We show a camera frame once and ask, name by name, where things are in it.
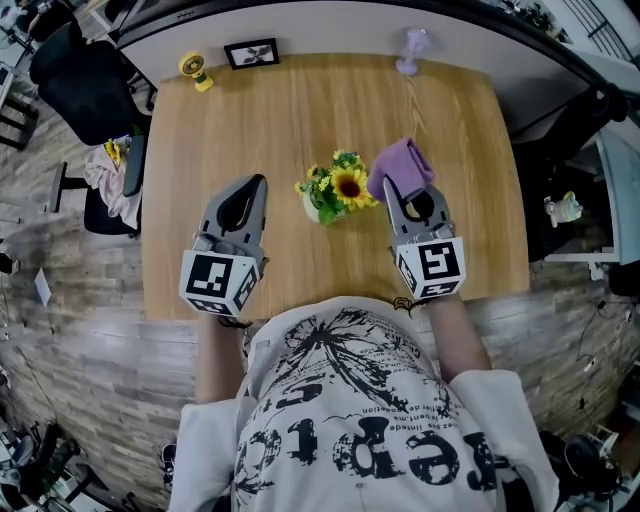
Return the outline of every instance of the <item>picture frame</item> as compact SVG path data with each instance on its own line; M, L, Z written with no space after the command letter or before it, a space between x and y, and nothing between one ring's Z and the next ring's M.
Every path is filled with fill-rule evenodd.
M234 70L280 63L275 38L229 44L224 51Z

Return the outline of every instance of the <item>white paper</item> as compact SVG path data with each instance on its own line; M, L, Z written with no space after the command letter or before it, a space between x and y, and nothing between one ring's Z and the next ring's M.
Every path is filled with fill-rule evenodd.
M40 300L46 307L49 303L49 299L51 298L51 290L49 289L49 285L47 284L47 280L44 277L44 271L42 269L38 271L38 275L34 282L36 283L36 289L38 290L38 295L40 295Z

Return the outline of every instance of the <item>purple towel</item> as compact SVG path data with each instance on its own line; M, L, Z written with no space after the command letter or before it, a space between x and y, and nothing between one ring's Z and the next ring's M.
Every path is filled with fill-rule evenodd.
M434 178L433 170L422 156L422 153L409 137L392 144L376 158L373 171L367 181L367 190L378 201L384 201L382 182L389 176L398 187L402 197L422 190Z

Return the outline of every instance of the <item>small fan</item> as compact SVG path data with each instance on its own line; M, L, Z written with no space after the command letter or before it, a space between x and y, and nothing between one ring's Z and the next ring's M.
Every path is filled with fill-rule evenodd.
M211 89L213 80L203 71L204 57L197 52L189 52L180 59L180 73L190 76L196 81L196 89L200 92Z

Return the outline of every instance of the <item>sunflower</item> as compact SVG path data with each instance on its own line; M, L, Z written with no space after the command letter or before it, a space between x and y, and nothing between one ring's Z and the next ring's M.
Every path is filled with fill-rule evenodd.
M309 170L307 171L307 179L312 180L316 177L316 174L318 174L318 166L314 165L313 167L309 167Z
M360 169L335 167L331 171L331 185L349 211L376 204L367 190L367 173Z

